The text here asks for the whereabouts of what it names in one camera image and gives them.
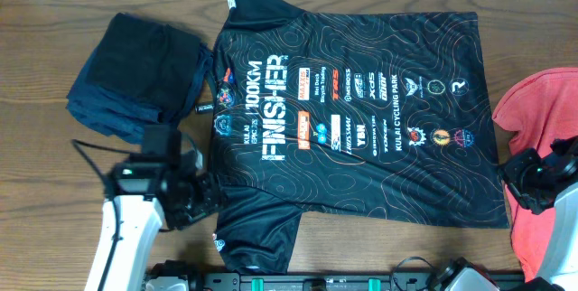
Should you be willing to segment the black jersey with orange contour lines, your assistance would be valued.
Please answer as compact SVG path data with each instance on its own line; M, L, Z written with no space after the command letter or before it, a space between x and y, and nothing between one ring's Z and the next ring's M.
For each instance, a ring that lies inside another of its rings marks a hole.
M508 226L474 12L228 8L209 160L228 269L285 273L307 211Z

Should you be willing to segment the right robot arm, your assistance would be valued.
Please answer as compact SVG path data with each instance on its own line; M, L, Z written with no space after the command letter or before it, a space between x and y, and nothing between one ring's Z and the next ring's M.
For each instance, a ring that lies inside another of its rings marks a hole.
M555 211L554 228L536 277L516 290L577 288L577 152L569 148L541 158L534 149L499 168L508 189L534 214ZM428 290L500 291L488 273L459 258L432 275Z

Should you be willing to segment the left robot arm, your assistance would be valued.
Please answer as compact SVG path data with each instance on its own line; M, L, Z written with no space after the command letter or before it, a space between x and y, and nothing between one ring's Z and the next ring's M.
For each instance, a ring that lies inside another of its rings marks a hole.
M106 176L112 192L87 290L201 290L202 278L182 261L147 268L156 237L184 230L219 211L224 195L211 174L160 162L123 162Z

